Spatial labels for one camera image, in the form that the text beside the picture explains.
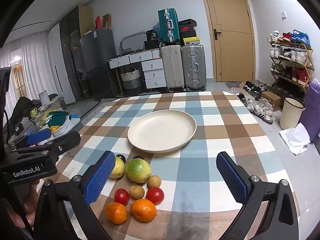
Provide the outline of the person's left hand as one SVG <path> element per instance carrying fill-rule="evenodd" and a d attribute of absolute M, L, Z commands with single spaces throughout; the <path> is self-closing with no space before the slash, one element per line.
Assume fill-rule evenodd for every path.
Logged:
<path fill-rule="evenodd" d="M 35 211 L 38 201 L 37 186 L 39 180 L 29 182 L 26 184 L 17 185 L 14 187 L 14 191 L 17 194 L 19 202 L 22 204 L 24 211 L 26 212 L 26 219 L 31 227 L 34 225 Z M 25 228 L 25 224 L 22 218 L 12 209 L 11 205 L 7 200 L 3 200 L 5 209 L 9 214 L 11 220 L 16 227 L 20 229 Z"/>

